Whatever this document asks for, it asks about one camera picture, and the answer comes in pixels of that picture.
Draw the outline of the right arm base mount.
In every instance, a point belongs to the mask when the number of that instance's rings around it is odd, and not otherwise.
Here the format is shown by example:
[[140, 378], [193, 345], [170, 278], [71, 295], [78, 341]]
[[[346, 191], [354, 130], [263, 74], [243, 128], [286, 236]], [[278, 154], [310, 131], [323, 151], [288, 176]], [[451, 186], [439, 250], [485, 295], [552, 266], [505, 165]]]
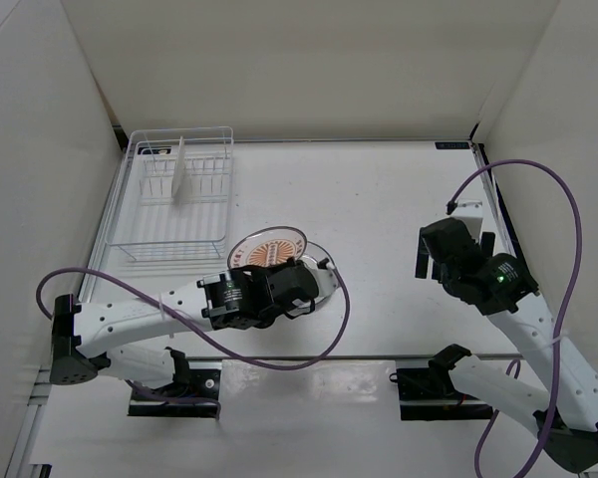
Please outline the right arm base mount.
[[401, 421], [489, 420], [493, 409], [472, 395], [457, 391], [449, 371], [471, 352], [459, 345], [445, 347], [424, 365], [400, 362], [389, 375], [397, 387]]

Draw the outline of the white plate orange pattern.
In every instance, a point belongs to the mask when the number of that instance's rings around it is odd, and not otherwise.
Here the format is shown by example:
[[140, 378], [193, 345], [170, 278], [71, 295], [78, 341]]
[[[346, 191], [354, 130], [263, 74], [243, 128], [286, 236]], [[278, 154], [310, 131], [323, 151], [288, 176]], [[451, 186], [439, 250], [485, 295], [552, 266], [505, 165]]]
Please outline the white plate orange pattern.
[[300, 259], [307, 244], [305, 233], [295, 227], [264, 228], [237, 242], [228, 254], [227, 266], [229, 269], [277, 266], [288, 259]]

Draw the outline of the white plate green rim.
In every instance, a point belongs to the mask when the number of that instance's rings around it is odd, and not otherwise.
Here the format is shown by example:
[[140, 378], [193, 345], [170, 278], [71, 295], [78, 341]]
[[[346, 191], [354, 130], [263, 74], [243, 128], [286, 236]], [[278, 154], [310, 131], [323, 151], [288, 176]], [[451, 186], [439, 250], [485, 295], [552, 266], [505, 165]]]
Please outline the white plate green rim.
[[334, 262], [331, 254], [323, 246], [312, 241], [307, 243], [301, 256], [301, 261], [311, 272], [318, 285], [319, 295], [314, 300], [316, 310], [323, 308], [329, 298], [340, 288], [339, 280], [336, 278], [334, 271], [324, 271], [317, 268], [317, 262], [326, 257]]

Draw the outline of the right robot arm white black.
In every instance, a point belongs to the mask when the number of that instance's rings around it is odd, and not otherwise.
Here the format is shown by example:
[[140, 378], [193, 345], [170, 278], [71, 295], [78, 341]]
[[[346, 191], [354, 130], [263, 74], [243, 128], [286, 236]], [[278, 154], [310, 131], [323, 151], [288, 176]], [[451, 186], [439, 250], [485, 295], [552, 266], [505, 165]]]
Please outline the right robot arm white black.
[[526, 266], [512, 255], [484, 252], [456, 218], [422, 228], [420, 241], [440, 268], [444, 290], [503, 332], [543, 384], [519, 382], [450, 345], [429, 361], [431, 392], [474, 396], [534, 436], [546, 431], [546, 454], [570, 473], [598, 464], [598, 373], [569, 339], [554, 336], [556, 321]]

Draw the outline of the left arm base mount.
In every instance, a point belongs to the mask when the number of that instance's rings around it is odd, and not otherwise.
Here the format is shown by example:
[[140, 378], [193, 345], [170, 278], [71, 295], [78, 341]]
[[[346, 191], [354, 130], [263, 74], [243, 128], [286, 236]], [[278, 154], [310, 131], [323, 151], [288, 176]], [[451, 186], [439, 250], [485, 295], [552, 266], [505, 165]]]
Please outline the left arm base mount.
[[220, 361], [176, 358], [171, 383], [142, 393], [133, 388], [130, 417], [219, 419]]

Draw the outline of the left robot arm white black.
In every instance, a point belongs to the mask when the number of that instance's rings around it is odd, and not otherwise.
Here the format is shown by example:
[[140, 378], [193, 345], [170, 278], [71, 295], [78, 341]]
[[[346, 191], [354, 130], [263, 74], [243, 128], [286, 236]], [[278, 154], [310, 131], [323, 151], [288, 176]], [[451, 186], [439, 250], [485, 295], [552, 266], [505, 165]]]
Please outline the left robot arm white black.
[[190, 382], [184, 353], [140, 347], [144, 340], [193, 332], [214, 348], [210, 333], [266, 329], [280, 317], [313, 313], [338, 283], [324, 265], [289, 259], [272, 267], [246, 265], [201, 278], [160, 295], [113, 278], [132, 294], [118, 303], [80, 303], [57, 297], [52, 322], [50, 382], [66, 386], [100, 374], [120, 378], [167, 398], [185, 394]]

